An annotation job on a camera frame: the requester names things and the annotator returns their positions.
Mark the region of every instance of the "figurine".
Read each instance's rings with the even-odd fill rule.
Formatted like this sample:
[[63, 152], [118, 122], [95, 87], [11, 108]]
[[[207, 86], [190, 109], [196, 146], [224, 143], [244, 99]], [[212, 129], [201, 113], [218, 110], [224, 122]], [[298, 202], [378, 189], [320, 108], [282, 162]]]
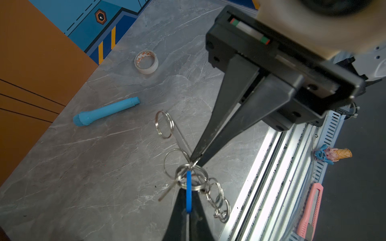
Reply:
[[322, 145], [319, 150], [315, 150], [314, 155], [316, 159], [322, 160], [331, 165], [333, 165], [334, 162], [339, 161], [339, 159], [352, 157], [352, 153], [349, 149], [327, 147], [326, 144]]

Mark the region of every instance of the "metal wire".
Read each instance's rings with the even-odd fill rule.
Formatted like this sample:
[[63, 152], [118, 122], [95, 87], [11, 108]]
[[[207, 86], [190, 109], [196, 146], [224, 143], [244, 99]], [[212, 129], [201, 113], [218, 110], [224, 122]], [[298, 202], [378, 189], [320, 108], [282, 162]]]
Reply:
[[[160, 113], [162, 113], [165, 116], [166, 120], [169, 123], [170, 135], [168, 137], [164, 136], [163, 133], [161, 132], [161, 130], [159, 129], [158, 115]], [[214, 218], [218, 218], [220, 220], [220, 222], [226, 223], [229, 220], [229, 216], [230, 216], [230, 204], [229, 204], [229, 201], [225, 198], [224, 190], [221, 188], [221, 185], [218, 182], [218, 180], [216, 178], [213, 178], [213, 177], [209, 178], [208, 172], [205, 171], [204, 168], [196, 165], [198, 163], [199, 159], [197, 159], [194, 163], [192, 163], [190, 161], [190, 157], [189, 157], [188, 153], [186, 151], [184, 151], [184, 150], [187, 150], [189, 152], [190, 147], [189, 147], [188, 143], [186, 142], [186, 140], [183, 138], [177, 125], [175, 125], [172, 117], [170, 116], [170, 114], [168, 112], [165, 112], [163, 110], [157, 112], [156, 118], [155, 118], [155, 123], [156, 123], [157, 132], [163, 139], [170, 138], [176, 129], [177, 129], [178, 136], [179, 136], [178, 139], [176, 138], [177, 145], [179, 146], [179, 148], [175, 148], [175, 149], [168, 151], [166, 153], [166, 155], [164, 157], [164, 161], [163, 161], [164, 172], [170, 179], [173, 180], [173, 183], [161, 195], [161, 197], [158, 199], [158, 201], [161, 201], [170, 192], [170, 190], [176, 185], [180, 186], [183, 189], [186, 189], [186, 173], [190, 170], [193, 172], [192, 177], [197, 177], [197, 179], [198, 179], [196, 185], [192, 183], [192, 190], [198, 191], [200, 194], [205, 194], [207, 201], [215, 209], [215, 214], [213, 215]], [[188, 163], [182, 164], [181, 166], [179, 166], [175, 171], [174, 177], [172, 177], [167, 172], [165, 163], [166, 163], [166, 158], [172, 152], [176, 152], [176, 151], [181, 152], [184, 155], [184, 157], [186, 158], [186, 160], [188, 161]], [[218, 195], [215, 199], [213, 199], [212, 196], [210, 195], [211, 194], [211, 188], [214, 185], [218, 189]], [[221, 210], [224, 203], [225, 203], [226, 209]]]

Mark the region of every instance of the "tape roll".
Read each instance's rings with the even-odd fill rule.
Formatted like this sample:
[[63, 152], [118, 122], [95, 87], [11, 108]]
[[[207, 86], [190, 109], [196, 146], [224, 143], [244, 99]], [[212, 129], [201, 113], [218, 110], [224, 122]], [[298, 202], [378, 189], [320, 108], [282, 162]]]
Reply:
[[[139, 67], [139, 63], [141, 62], [141, 60], [144, 57], [147, 57], [147, 56], [152, 56], [154, 58], [154, 62], [152, 63], [152, 65], [148, 69], [141, 69]], [[138, 69], [138, 71], [141, 72], [142, 74], [151, 74], [154, 71], [156, 71], [156, 69], [158, 68], [158, 59], [157, 59], [156, 54], [153, 51], [144, 50], [144, 51], [140, 52], [139, 54], [137, 54], [137, 56], [134, 60], [134, 65]]]

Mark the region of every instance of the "dark gray floor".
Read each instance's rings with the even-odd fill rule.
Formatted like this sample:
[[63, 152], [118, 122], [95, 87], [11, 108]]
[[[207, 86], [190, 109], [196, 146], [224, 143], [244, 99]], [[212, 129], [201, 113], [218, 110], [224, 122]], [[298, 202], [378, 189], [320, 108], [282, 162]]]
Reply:
[[386, 81], [356, 99], [356, 119], [343, 124], [335, 144], [353, 157], [329, 166], [314, 241], [385, 240]]

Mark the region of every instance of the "marble table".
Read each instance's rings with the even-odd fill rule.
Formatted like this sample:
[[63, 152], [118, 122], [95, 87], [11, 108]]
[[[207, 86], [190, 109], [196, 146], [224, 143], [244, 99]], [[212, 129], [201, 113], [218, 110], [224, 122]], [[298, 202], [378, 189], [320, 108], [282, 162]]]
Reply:
[[[205, 34], [221, 2], [153, 0], [0, 188], [0, 226], [11, 240], [161, 240], [177, 191], [169, 179], [158, 110], [167, 110], [192, 148], [211, 115], [224, 74], [208, 63]], [[159, 67], [140, 74], [133, 59], [153, 50]], [[72, 117], [125, 98], [141, 104], [76, 127]], [[262, 122], [229, 142], [204, 167], [234, 204], [268, 130]], [[184, 163], [176, 156], [173, 172]], [[202, 198], [215, 239], [223, 224]]]

